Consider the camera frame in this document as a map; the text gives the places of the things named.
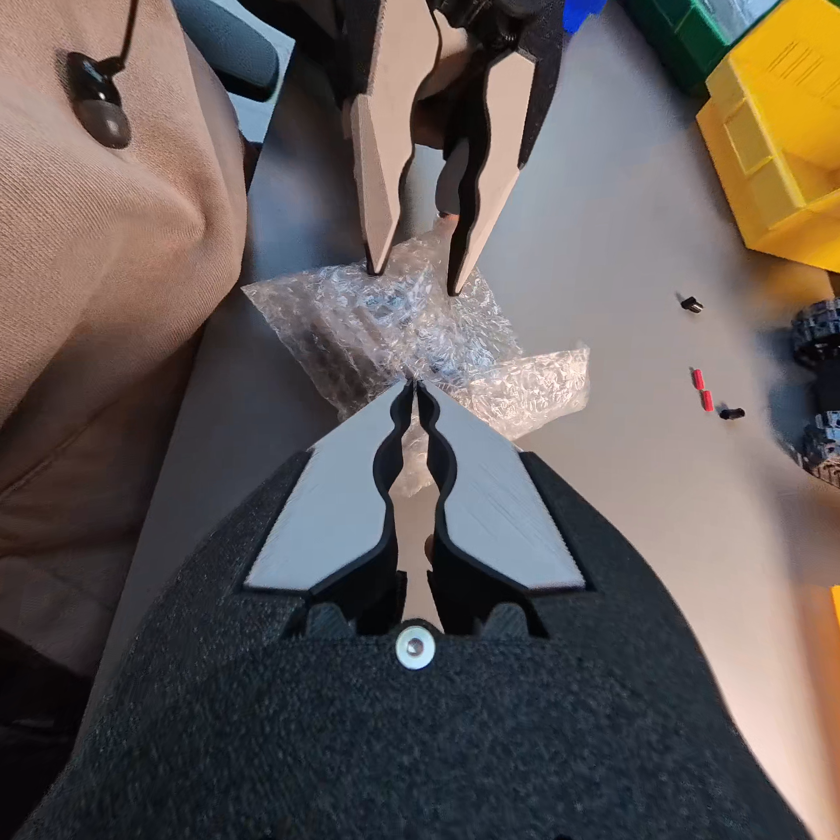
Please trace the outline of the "clear bubble wrap bag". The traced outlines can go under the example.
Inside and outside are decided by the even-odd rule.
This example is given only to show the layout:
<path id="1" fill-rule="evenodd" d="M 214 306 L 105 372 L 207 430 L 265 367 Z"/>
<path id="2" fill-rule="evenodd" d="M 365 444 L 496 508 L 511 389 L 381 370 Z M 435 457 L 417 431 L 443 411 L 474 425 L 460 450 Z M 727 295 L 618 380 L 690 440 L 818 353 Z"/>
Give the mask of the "clear bubble wrap bag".
<path id="1" fill-rule="evenodd" d="M 393 280 L 434 279 L 447 290 L 448 246 L 454 229 L 455 217 L 438 218 L 425 234 L 394 247 L 381 276 L 370 276 L 362 264 L 353 263 L 310 269 L 244 287 L 246 297 L 301 365 L 318 393 L 336 409 L 340 423 L 400 377 L 372 398 L 357 398 L 343 380 L 333 380 L 331 373 L 335 370 L 313 344 L 309 332 L 324 283 L 360 277 L 377 288 Z M 473 269 L 459 297 L 469 293 L 475 303 L 466 324 L 471 339 L 468 384 L 450 388 L 435 381 L 415 380 L 437 386 L 510 441 L 585 408 L 590 391 L 588 347 L 580 345 L 572 350 L 526 356 L 511 322 L 478 269 Z"/>

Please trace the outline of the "person's dark trousers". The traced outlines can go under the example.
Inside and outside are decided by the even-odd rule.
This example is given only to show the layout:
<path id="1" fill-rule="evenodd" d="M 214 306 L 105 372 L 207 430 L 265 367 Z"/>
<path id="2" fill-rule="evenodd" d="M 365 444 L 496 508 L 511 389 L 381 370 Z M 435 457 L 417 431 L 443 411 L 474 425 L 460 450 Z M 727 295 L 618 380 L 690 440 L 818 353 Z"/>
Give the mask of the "person's dark trousers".
<path id="1" fill-rule="evenodd" d="M 92 678 L 1 632 L 1 838 L 13 837 L 66 766 Z"/>

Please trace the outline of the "grey brick remote control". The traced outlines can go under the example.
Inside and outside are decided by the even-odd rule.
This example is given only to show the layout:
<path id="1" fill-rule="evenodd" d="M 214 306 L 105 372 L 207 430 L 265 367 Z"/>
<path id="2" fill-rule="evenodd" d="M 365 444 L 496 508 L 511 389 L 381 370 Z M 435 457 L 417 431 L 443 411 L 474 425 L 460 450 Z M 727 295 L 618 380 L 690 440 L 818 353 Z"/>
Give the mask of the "grey brick remote control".
<path id="1" fill-rule="evenodd" d="M 311 315 L 312 342 L 357 398 L 372 398 L 401 375 L 459 388 L 470 373 L 472 294 L 450 297 L 438 280 L 360 277 L 326 281 Z"/>

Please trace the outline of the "blue storage bin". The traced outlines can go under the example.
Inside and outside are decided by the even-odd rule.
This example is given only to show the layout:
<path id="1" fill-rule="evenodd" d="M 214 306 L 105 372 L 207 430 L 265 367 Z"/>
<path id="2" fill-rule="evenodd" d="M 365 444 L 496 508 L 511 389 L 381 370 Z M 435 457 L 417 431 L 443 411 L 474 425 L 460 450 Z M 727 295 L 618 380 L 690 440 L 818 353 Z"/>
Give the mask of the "blue storage bin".
<path id="1" fill-rule="evenodd" d="M 590 16 L 599 15 L 606 1 L 563 1 L 563 31 L 567 35 L 576 34 Z"/>

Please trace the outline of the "person's left hand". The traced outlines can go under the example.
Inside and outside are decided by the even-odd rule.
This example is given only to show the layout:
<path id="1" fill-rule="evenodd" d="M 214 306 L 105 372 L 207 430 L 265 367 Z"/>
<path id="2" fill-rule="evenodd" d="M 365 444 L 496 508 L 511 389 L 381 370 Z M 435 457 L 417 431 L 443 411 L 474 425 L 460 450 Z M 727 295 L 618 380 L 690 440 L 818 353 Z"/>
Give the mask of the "person's left hand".
<path id="1" fill-rule="evenodd" d="M 437 150 L 445 147 L 452 111 L 474 70 L 474 56 L 481 51 L 480 42 L 464 28 L 442 32 L 439 61 L 413 106 L 411 134 L 415 144 Z"/>

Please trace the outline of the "grey office chair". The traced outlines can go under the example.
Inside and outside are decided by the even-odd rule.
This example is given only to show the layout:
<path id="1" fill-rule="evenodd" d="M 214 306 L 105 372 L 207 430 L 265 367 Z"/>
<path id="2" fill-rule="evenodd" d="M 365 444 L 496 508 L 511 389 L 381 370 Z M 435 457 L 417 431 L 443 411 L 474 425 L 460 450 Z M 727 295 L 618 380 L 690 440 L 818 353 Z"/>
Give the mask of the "grey office chair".
<path id="1" fill-rule="evenodd" d="M 265 36 L 216 2 L 172 4 L 185 35 L 227 92 L 255 102 L 272 98 L 280 79 L 280 60 Z"/>

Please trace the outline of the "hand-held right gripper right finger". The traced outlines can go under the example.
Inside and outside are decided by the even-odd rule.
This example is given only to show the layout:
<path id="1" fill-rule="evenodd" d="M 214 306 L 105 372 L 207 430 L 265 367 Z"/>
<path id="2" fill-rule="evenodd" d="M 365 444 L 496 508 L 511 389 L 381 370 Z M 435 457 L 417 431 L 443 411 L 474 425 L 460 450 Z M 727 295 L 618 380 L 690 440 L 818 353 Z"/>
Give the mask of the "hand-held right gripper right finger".
<path id="1" fill-rule="evenodd" d="M 517 447 L 435 385 L 419 382 L 416 399 L 445 549 L 519 592 L 583 590 Z"/>

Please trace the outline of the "black clip microphone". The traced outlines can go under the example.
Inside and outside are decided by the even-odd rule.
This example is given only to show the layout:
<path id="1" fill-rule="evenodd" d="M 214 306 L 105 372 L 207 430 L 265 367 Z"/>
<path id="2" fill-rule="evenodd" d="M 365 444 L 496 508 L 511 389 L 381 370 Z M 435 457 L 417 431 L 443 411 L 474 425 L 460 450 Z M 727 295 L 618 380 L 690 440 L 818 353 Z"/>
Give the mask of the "black clip microphone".
<path id="1" fill-rule="evenodd" d="M 125 68 L 125 61 L 122 56 L 93 59 L 77 51 L 66 56 L 67 85 L 78 121 L 101 146 L 116 151 L 126 149 L 132 139 L 113 80 Z"/>

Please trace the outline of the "green storage bin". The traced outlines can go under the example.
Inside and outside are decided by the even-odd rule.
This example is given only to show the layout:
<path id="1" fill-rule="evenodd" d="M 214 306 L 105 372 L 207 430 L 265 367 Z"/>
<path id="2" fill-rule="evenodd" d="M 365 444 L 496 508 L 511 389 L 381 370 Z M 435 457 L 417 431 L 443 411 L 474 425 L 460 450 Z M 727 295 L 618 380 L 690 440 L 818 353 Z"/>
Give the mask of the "green storage bin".
<path id="1" fill-rule="evenodd" d="M 707 79 L 777 1 L 620 1 L 677 88 L 709 98 Z"/>

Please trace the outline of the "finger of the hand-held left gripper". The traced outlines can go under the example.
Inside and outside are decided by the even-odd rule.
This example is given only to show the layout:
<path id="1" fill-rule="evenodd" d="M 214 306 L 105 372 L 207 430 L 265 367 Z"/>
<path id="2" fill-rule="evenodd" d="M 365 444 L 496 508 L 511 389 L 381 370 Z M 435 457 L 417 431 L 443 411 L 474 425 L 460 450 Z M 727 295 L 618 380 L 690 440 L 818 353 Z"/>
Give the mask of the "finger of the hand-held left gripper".
<path id="1" fill-rule="evenodd" d="M 425 1 L 365 2 L 350 10 L 360 90 L 350 105 L 353 175 L 367 270 L 383 273 L 401 215 L 400 184 L 414 154 L 412 115 L 438 59 Z"/>
<path id="2" fill-rule="evenodd" d="M 535 65 L 509 50 L 494 58 L 467 97 L 466 162 L 448 257 L 448 294 L 462 291 L 519 177 Z"/>

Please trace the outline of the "yellow tracked toy robot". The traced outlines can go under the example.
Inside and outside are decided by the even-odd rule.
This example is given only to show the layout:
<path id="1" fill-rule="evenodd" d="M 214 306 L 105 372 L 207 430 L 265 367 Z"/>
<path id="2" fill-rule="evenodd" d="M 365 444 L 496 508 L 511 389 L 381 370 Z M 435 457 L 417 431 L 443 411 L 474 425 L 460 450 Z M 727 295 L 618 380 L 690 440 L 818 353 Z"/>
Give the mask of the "yellow tracked toy robot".
<path id="1" fill-rule="evenodd" d="M 839 298 L 802 309 L 791 323 L 795 363 L 814 375 L 815 415 L 805 427 L 800 461 L 813 477 L 839 488 Z"/>

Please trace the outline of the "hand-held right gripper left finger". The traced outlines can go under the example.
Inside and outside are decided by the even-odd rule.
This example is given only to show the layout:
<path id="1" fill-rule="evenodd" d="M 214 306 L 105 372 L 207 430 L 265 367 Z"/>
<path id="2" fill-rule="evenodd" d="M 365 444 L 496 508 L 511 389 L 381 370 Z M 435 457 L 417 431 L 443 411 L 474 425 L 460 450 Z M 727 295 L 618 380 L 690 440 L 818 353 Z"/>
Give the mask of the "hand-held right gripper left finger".
<path id="1" fill-rule="evenodd" d="M 393 530 L 390 490 L 403 470 L 413 399 L 413 381 L 397 380 L 310 447 L 246 588 L 319 594 L 382 553 Z"/>

